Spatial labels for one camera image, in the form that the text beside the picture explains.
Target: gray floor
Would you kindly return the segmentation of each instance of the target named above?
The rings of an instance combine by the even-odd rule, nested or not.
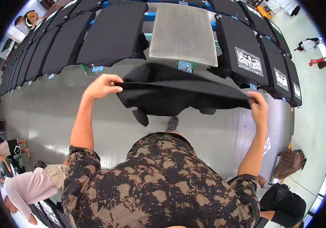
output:
[[[141,59],[125,59],[103,73],[123,77]],[[164,63],[176,66],[177,62]],[[238,87],[230,79],[222,79],[206,71],[206,66],[196,65],[194,73],[212,80]],[[96,77],[85,77],[79,66],[68,66],[60,75],[49,79],[25,83],[2,97],[1,118],[6,120],[7,139],[27,138],[31,159],[23,157],[27,170],[34,162],[43,160],[51,164],[65,161],[69,139],[84,89]],[[269,130],[271,149],[265,154],[261,175],[269,179],[276,154],[291,140],[293,116],[288,103],[265,98],[270,105]],[[93,130],[95,150],[101,157],[103,168],[112,168],[124,162],[126,154],[138,139],[164,131],[169,117],[149,116],[147,127],[139,124],[115,94],[95,102]],[[188,137],[197,155],[223,177],[234,176],[255,134],[251,111],[244,108],[217,110],[215,115],[203,115],[188,108],[179,114],[177,130]]]

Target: tie-dye shirt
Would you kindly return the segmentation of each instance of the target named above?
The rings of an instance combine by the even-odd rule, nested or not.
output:
[[[258,178],[228,183],[183,137],[153,133],[126,162],[101,171],[98,155],[70,147],[62,205],[72,227],[254,227]]]

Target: man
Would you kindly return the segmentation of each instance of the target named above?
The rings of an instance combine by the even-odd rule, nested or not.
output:
[[[115,82],[123,80],[101,75],[80,102],[62,197],[72,227],[253,227],[259,219],[255,191],[267,135],[268,105],[262,95],[249,93],[256,100],[250,101],[256,135],[238,176],[227,184],[196,156],[184,134],[169,127],[169,133],[138,140],[126,162],[101,171],[92,108],[96,99],[122,91]]]
[[[52,197],[57,193],[61,184],[60,178],[51,178],[57,172],[36,168],[33,172],[26,172],[5,180],[1,189],[2,199],[7,209],[12,214],[20,212],[31,224],[37,225],[37,221],[31,213],[29,204]]]
[[[256,195],[260,201],[260,216],[286,228],[303,227],[305,201],[287,189],[287,186],[266,181],[258,175]]]
[[[38,13],[34,10],[28,11],[24,16],[18,16],[15,20],[16,25],[26,25],[28,29],[34,28],[42,21],[42,18],[38,17]]]
[[[25,148],[22,150],[20,148],[20,144],[25,144],[26,146],[26,139],[18,140],[18,139],[12,139],[12,140],[5,140],[0,144],[0,161],[5,162],[7,169],[9,172],[12,173],[12,170],[10,166],[7,163],[7,158],[12,159],[15,155],[20,154],[27,154],[27,157],[30,158],[29,149]]]

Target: black t-shirt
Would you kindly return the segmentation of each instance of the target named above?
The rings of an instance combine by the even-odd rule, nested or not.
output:
[[[276,202],[277,189],[271,187],[260,201],[261,211],[275,211],[272,222],[286,228],[293,227],[303,218],[306,210],[305,201],[297,194],[288,191],[285,197]]]
[[[24,15],[24,18],[25,18],[25,21],[26,21],[26,26],[29,28],[29,29],[31,29],[32,28],[32,23],[31,23],[31,21],[28,19],[28,17],[27,17],[27,14],[29,13],[29,12],[35,12],[34,10],[31,10],[31,11],[28,11],[25,15]]]

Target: hat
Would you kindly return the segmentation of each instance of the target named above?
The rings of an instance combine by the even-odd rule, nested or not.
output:
[[[3,186],[1,188],[1,195],[2,195],[3,201],[5,201],[5,198],[7,196],[6,182],[7,182],[8,179],[10,179],[10,178],[9,177],[6,177],[5,182],[3,183]]]

